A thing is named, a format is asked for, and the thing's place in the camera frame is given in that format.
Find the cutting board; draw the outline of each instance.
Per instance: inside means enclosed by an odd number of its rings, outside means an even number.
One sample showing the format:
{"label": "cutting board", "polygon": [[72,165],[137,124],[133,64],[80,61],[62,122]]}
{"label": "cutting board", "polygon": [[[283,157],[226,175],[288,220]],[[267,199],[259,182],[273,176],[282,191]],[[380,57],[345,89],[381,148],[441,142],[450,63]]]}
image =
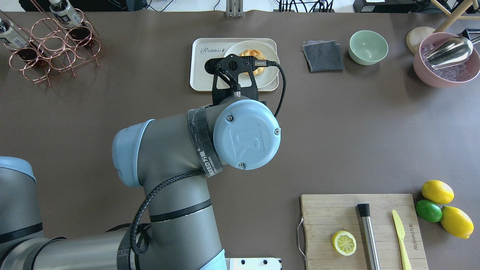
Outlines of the cutting board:
{"label": "cutting board", "polygon": [[[402,270],[392,210],[405,228],[405,247],[413,270],[428,270],[419,223],[411,194],[306,194],[301,196],[307,270],[368,270],[357,204],[370,204],[370,214],[381,269]],[[343,256],[332,246],[333,234],[353,234],[357,251]]]}

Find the folded napkin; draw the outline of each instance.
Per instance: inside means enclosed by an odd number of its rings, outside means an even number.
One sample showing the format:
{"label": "folded napkin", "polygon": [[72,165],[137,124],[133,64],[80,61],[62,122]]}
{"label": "folded napkin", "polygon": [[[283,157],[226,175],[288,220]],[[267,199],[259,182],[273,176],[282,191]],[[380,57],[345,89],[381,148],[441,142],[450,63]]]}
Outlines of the folded napkin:
{"label": "folded napkin", "polygon": [[331,41],[308,41],[302,46],[311,72],[344,69],[340,44]]}

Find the table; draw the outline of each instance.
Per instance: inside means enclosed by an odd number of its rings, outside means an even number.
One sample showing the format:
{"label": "table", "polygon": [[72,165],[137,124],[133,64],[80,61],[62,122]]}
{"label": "table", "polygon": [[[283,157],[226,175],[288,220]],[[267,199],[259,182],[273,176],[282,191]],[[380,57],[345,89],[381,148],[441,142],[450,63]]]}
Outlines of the table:
{"label": "table", "polygon": [[[21,24],[40,18],[9,15]],[[208,179],[228,258],[279,257],[283,269],[303,269],[297,248],[301,194],[410,193],[443,180],[456,192],[452,206],[480,224],[479,80],[457,88],[425,85],[405,44],[417,26],[438,26],[425,14],[287,14],[252,11],[89,13],[108,54],[94,65],[34,85],[9,69],[0,50],[0,155],[29,161],[37,178],[48,237],[75,238],[131,222],[144,199],[123,185],[111,160],[122,128],[211,101],[189,86],[192,43],[200,37],[269,37],[276,41],[288,92],[278,115],[280,149],[254,171],[227,167]],[[456,22],[449,32],[479,28]],[[360,66],[348,40],[370,29],[389,44],[387,57]],[[341,44],[343,71],[310,73],[301,51],[307,40]],[[280,89],[261,93],[276,109]],[[469,240],[420,220],[430,269],[478,268],[480,233]]]}

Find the pastry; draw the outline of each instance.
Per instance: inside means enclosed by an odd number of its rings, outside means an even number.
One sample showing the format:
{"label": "pastry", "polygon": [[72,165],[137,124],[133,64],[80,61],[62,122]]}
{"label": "pastry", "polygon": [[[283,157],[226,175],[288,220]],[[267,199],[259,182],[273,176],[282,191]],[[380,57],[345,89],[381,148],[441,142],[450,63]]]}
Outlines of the pastry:
{"label": "pastry", "polygon": [[[266,60],[262,52],[255,49],[248,49],[243,53],[241,53],[239,56],[255,56],[258,60]],[[261,74],[264,71],[264,69],[265,67],[257,67],[257,69],[253,71],[253,75],[256,76],[258,74]]]}

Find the pink bowl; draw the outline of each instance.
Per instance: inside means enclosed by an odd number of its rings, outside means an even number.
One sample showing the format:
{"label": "pink bowl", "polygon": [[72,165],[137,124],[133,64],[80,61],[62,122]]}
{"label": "pink bowl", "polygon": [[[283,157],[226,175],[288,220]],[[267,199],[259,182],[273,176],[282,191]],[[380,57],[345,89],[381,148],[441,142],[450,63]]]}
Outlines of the pink bowl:
{"label": "pink bowl", "polygon": [[415,56],[413,58],[413,69],[415,70],[415,73],[417,76],[422,80],[424,83],[433,86],[433,87],[441,87],[441,88],[447,88],[447,87],[453,87],[453,86],[459,86],[461,84],[464,84],[466,82],[469,82],[475,77],[478,76],[480,73],[480,57],[479,53],[475,48],[473,48],[473,52],[470,55],[469,59],[465,62],[465,65],[467,67],[468,72],[470,72],[470,76],[468,76],[464,81],[449,81],[446,79],[441,78],[440,76],[437,76],[435,73],[430,71],[430,69],[426,66],[425,62],[422,60],[422,57],[420,55],[421,48],[424,46],[424,44],[432,43],[434,47],[439,46],[443,44],[445,41],[452,37],[457,37],[457,35],[450,34],[450,33],[433,33],[426,37],[419,46],[419,49],[415,53]]}

